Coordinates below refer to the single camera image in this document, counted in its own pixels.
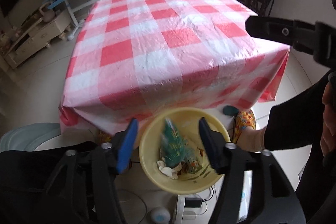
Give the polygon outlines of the person's right hand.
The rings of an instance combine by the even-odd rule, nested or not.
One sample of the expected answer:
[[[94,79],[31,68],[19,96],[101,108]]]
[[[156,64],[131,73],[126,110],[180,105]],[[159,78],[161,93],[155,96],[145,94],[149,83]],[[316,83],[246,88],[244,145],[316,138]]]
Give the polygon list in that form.
[[[335,112],[331,106],[332,95],[331,84],[328,83],[322,97],[322,103],[325,106],[323,112],[323,131],[320,141],[323,156],[327,156],[331,151],[335,150]]]

